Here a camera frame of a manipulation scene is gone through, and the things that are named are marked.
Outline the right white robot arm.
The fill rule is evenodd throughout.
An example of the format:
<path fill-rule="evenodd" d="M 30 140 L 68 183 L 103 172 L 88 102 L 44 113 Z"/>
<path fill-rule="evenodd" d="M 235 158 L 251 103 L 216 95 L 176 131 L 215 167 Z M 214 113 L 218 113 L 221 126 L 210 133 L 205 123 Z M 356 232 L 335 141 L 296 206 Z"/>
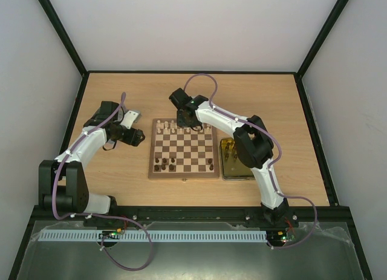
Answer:
<path fill-rule="evenodd" d="M 182 88 L 175 90 L 169 100 L 177 109 L 178 126 L 195 129 L 209 124 L 233 137 L 239 161 L 251 170 L 258 184 L 264 221 L 272 227 L 283 222 L 288 202 L 274 171 L 276 141 L 267 132 L 261 118 L 238 116 L 202 95 L 188 96 Z"/>

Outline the wooden chess board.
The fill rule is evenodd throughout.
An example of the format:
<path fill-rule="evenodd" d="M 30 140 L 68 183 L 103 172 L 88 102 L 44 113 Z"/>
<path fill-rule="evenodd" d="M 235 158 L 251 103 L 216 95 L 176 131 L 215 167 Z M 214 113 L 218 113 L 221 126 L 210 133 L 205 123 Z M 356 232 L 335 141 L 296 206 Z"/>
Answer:
<path fill-rule="evenodd" d="M 199 131 L 181 128 L 174 119 L 153 119 L 148 178 L 218 178 L 217 131 L 203 124 Z"/>

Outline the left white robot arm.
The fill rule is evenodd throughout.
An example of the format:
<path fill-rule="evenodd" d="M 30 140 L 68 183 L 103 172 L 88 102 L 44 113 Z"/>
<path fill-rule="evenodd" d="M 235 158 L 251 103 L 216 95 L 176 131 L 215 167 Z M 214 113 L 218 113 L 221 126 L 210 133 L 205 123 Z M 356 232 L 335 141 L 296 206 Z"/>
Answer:
<path fill-rule="evenodd" d="M 106 143 L 138 146 L 145 135 L 132 127 L 140 111 L 126 109 L 123 102 L 102 101 L 99 109 L 85 122 L 78 138 L 53 160 L 39 165 L 39 207 L 59 212 L 107 214 L 115 198 L 92 194 L 86 183 L 85 168 Z"/>

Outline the silver tin lid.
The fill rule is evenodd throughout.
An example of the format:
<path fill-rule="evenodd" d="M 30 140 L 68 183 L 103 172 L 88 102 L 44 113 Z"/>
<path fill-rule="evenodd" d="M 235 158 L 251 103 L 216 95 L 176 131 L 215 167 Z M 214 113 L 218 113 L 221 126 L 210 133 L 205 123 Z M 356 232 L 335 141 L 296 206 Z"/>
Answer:
<path fill-rule="evenodd" d="M 97 111 L 88 119 L 84 124 L 83 128 L 98 128 L 99 125 L 104 121 L 103 116 L 101 115 L 101 107 L 97 109 Z"/>

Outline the gold tin with pieces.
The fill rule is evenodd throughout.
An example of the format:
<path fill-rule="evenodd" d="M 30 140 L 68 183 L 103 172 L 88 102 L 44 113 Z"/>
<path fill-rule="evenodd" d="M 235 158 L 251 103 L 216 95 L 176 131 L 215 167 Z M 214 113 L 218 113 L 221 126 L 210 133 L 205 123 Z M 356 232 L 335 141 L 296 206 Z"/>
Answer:
<path fill-rule="evenodd" d="M 239 160 L 236 144 L 233 138 L 222 138 L 220 140 L 219 150 L 223 180 L 254 180 L 254 176 L 250 168 L 242 164 Z"/>

